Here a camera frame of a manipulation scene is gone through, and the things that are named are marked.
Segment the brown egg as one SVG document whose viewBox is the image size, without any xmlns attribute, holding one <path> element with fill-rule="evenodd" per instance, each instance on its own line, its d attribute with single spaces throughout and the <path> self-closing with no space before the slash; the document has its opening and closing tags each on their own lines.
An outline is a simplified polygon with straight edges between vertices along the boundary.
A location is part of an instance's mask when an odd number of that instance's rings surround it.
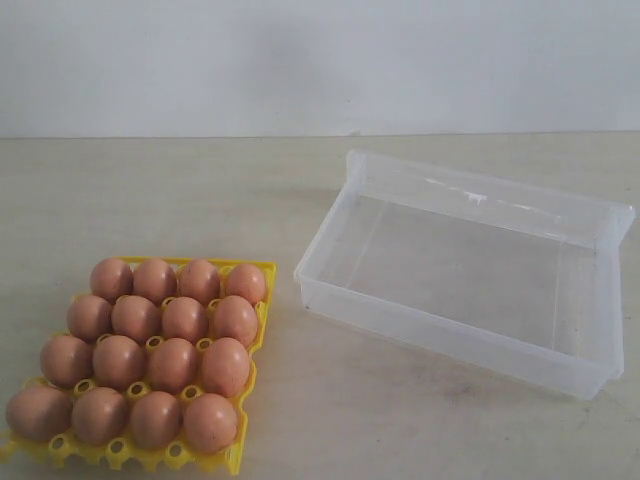
<svg viewBox="0 0 640 480">
<path fill-rule="evenodd" d="M 133 294 L 160 305 L 174 296 L 178 287 L 176 273 L 161 258 L 150 258 L 137 265 L 133 272 Z"/>
<path fill-rule="evenodd" d="M 73 389 L 81 380 L 94 374 L 93 348 L 73 335 L 59 335 L 49 339 L 40 352 L 40 368 L 50 383 Z"/>
<path fill-rule="evenodd" d="M 120 297 L 111 314 L 113 332 L 128 336 L 139 345 L 161 333 L 161 311 L 150 300 L 137 295 Z"/>
<path fill-rule="evenodd" d="M 190 297 L 176 297 L 162 314 L 162 334 L 166 338 L 182 338 L 195 344 L 208 334 L 208 317 L 205 308 Z"/>
<path fill-rule="evenodd" d="M 253 264 L 242 263 L 231 269 L 226 278 L 225 293 L 236 295 L 255 305 L 267 294 L 267 283 L 262 271 Z"/>
<path fill-rule="evenodd" d="M 248 352 L 238 340 L 224 337 L 213 341 L 202 357 L 204 391 L 227 398 L 239 394 L 249 378 L 250 365 Z"/>
<path fill-rule="evenodd" d="M 106 258 L 92 269 L 89 285 L 93 295 L 114 303 L 121 296 L 132 293 L 133 271 L 120 258 Z"/>
<path fill-rule="evenodd" d="M 72 409 L 73 401 L 62 391 L 36 386 L 19 391 L 9 400 L 6 420 L 18 436 L 45 443 L 70 428 Z"/>
<path fill-rule="evenodd" d="M 93 353 L 92 365 L 100 386 L 126 390 L 146 372 L 145 351 L 127 336 L 111 335 L 100 341 Z"/>
<path fill-rule="evenodd" d="M 167 392 L 152 391 L 131 410 L 132 435 L 143 449 L 165 448 L 178 435 L 181 425 L 180 403 Z"/>
<path fill-rule="evenodd" d="M 229 447 L 238 431 L 234 406 L 213 393 L 193 400 L 185 410 L 183 423 L 188 444 L 203 454 L 214 454 Z"/>
<path fill-rule="evenodd" d="M 203 258 L 187 263 L 179 272 L 178 293 L 206 306 L 220 295 L 218 268 Z"/>
<path fill-rule="evenodd" d="M 151 354 L 148 381 L 153 390 L 180 393 L 194 382 L 198 372 L 198 353 L 182 338 L 169 338 Z"/>
<path fill-rule="evenodd" d="M 104 298 L 95 295 L 77 297 L 67 312 L 69 332 L 87 343 L 112 331 L 111 313 L 113 306 Z"/>
<path fill-rule="evenodd" d="M 108 387 L 96 387 L 82 395 L 72 410 L 76 436 L 91 446 L 107 444 L 119 436 L 128 423 L 128 403 Z"/>
<path fill-rule="evenodd" d="M 237 295 L 221 299 L 213 311 L 211 331 L 214 337 L 230 337 L 248 347 L 258 333 L 258 316 L 251 303 Z"/>
</svg>

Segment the clear plastic bin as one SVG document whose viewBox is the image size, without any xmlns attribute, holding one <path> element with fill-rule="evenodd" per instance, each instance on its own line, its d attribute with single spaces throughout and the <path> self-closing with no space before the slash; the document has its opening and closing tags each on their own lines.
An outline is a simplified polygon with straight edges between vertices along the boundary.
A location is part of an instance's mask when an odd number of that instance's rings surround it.
<svg viewBox="0 0 640 480">
<path fill-rule="evenodd" d="M 318 314 L 580 399 L 624 370 L 629 205 L 353 150 L 295 269 Z"/>
</svg>

